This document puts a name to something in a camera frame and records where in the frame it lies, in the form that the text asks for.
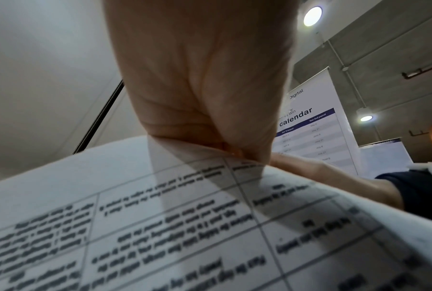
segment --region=navy sleeve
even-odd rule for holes
[[[387,173],[376,177],[392,182],[401,193],[406,212],[432,220],[432,174],[423,171]]]

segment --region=white board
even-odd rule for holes
[[[363,176],[376,178],[380,174],[408,171],[412,159],[401,139],[385,140],[360,147]]]
[[[272,151],[320,159],[358,175],[358,144],[328,70],[288,94],[291,102],[282,108]]]

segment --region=black cable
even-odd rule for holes
[[[109,109],[111,109],[112,105],[116,101],[117,97],[119,96],[123,88],[124,88],[124,80],[121,80],[117,88],[114,90],[109,100],[107,100],[106,104],[104,104],[103,108],[98,113],[98,116],[96,117],[95,121],[93,121],[90,128],[87,130],[87,133],[85,133],[82,140],[79,142],[79,145],[76,147],[75,151],[72,154],[76,154],[87,148],[88,144],[90,143],[90,140],[95,135],[96,130],[100,127],[103,119],[106,117],[107,113],[109,112]]]

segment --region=round recessed light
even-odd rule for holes
[[[360,121],[364,122],[364,121],[369,121],[371,119],[373,119],[373,117],[371,115],[368,115],[368,116],[364,116],[364,117],[360,118]]]
[[[319,6],[316,6],[312,9],[310,9],[307,12],[306,16],[304,17],[304,25],[305,26],[314,25],[315,23],[318,22],[318,20],[320,20],[322,13],[323,13],[323,10]]]

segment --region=purple header bar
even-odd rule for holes
[[[330,110],[326,110],[325,112],[320,113],[320,114],[318,114],[318,115],[315,115],[314,117],[309,118],[309,119],[307,119],[307,120],[301,121],[301,122],[299,122],[298,124],[291,126],[290,128],[286,128],[286,129],[283,129],[282,131],[277,132],[277,135],[276,135],[275,137],[282,136],[282,135],[284,135],[285,133],[288,133],[288,132],[291,132],[291,131],[296,130],[296,129],[298,129],[298,128],[304,127],[304,126],[306,126],[307,124],[310,124],[310,123],[313,123],[313,122],[315,122],[315,121],[317,121],[317,120],[323,119],[323,118],[325,118],[326,116],[330,116],[330,115],[332,115],[332,114],[334,114],[334,113],[336,113],[336,112],[334,111],[334,108],[331,108]]]

